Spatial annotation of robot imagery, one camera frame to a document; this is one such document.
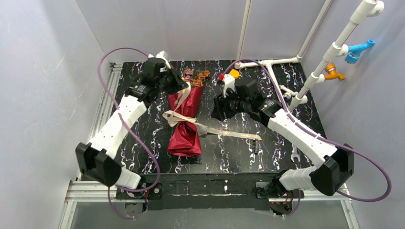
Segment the orange fake flower stem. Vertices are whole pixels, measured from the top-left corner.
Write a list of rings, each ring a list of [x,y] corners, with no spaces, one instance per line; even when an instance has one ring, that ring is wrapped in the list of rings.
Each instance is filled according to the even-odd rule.
[[[197,70],[192,78],[193,87],[202,87],[204,82],[209,79],[211,73],[209,70]]]

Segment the beige ribbon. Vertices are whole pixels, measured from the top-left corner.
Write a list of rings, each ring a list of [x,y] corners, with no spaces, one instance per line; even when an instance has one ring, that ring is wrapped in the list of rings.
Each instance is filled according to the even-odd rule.
[[[262,138],[259,135],[214,129],[214,128],[211,128],[211,127],[198,123],[196,118],[186,117],[186,116],[183,116],[183,115],[177,113],[176,110],[180,107],[181,104],[184,103],[186,98],[188,98],[191,93],[191,89],[192,89],[191,84],[189,82],[186,82],[186,84],[188,86],[186,89],[182,89],[176,93],[178,95],[178,97],[176,100],[177,103],[176,103],[176,107],[175,107],[174,111],[169,110],[169,111],[166,111],[163,113],[163,117],[167,120],[169,126],[174,127],[179,122],[188,122],[188,123],[196,125],[201,130],[203,130],[207,133],[210,133],[210,134],[214,134],[214,135],[223,135],[223,136],[229,136],[229,137],[262,140]]]

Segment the maroon wrapping paper sheet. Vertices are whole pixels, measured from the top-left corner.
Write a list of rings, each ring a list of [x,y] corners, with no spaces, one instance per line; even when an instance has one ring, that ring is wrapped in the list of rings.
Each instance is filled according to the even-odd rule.
[[[189,96],[176,112],[185,117],[194,118],[200,106],[202,93],[202,87],[192,88]],[[170,139],[168,151],[175,156],[200,155],[202,150],[196,125],[190,122],[178,122]]]

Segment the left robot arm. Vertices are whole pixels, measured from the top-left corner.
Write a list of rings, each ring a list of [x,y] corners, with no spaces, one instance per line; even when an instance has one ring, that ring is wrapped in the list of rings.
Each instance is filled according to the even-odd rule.
[[[107,187],[137,188],[141,176],[115,161],[118,148],[161,92],[175,94],[186,88],[187,83],[165,57],[149,56],[106,124],[88,143],[77,145],[75,153],[80,172]]]

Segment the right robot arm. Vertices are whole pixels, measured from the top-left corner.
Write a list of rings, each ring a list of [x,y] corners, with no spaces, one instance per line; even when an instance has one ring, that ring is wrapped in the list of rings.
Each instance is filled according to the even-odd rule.
[[[313,166],[283,170],[275,175],[267,189],[271,195],[283,195],[295,189],[315,189],[326,196],[334,195],[354,170],[354,155],[341,147],[322,142],[320,137],[286,112],[281,102],[265,98],[256,81],[235,85],[233,77],[217,81],[223,92],[214,99],[211,117],[219,121],[237,113],[249,116],[276,131],[300,149]]]

